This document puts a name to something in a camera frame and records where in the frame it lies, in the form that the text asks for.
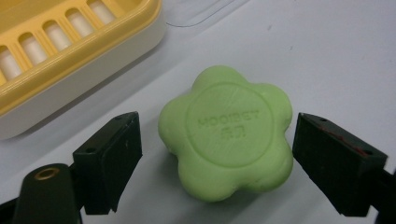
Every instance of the yellow soap dish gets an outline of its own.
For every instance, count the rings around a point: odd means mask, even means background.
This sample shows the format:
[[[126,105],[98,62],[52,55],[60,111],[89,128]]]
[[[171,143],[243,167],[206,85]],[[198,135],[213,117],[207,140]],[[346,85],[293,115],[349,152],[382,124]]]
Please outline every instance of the yellow soap dish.
[[[7,0],[0,20],[0,139],[76,99],[165,32],[161,0]]]

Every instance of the red marking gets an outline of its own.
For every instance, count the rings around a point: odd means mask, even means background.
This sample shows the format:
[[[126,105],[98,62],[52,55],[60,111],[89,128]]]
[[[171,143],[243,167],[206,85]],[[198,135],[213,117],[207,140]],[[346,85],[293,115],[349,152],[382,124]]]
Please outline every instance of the red marking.
[[[356,152],[358,152],[360,155],[362,155],[363,157],[367,157],[368,154],[361,149],[360,147],[355,147],[352,144],[348,143],[347,140],[344,138],[344,136],[342,135],[338,135],[336,133],[332,133],[329,130],[326,130],[324,127],[320,126],[319,129],[325,133],[328,133],[329,135],[332,135],[334,137],[336,137],[338,140],[340,140],[341,142],[343,142],[344,144],[346,144],[348,147],[354,149]]]

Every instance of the white table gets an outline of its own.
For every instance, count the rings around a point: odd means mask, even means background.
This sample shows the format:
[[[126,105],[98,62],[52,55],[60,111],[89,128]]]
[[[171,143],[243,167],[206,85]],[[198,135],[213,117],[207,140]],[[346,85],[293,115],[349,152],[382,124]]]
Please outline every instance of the white table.
[[[30,171],[71,164],[72,152],[108,120],[138,111],[144,157],[119,211],[83,216],[84,223],[374,223],[374,209],[367,218],[339,216],[297,162],[282,187],[264,194],[240,191],[221,203],[202,203],[181,187],[177,159],[157,133],[158,116],[214,64],[288,94],[290,144],[298,113],[311,113],[387,153],[386,170],[396,168],[396,1],[228,2],[196,25],[176,27],[172,22],[183,22],[177,1],[164,0],[172,25],[156,49],[28,132],[1,141],[0,203],[18,196]]]

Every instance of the soap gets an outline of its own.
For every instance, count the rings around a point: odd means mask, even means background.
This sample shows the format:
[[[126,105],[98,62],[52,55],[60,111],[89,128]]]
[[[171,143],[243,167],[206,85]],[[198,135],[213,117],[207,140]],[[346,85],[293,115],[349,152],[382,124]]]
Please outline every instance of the soap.
[[[207,68],[191,91],[161,111],[158,131],[177,156],[184,189],[205,202],[236,190],[264,192],[283,184],[293,157],[285,138],[292,109],[285,92],[253,84],[228,66]]]

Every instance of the green soap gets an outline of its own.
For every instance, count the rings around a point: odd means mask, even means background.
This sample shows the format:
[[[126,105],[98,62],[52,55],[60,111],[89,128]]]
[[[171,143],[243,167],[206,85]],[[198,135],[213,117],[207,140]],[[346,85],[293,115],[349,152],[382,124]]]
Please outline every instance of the green soap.
[[[163,108],[159,134],[177,156],[185,190],[216,202],[238,189],[268,191],[287,180],[293,157],[285,131],[291,116],[280,88],[213,66],[196,78],[190,93]]]

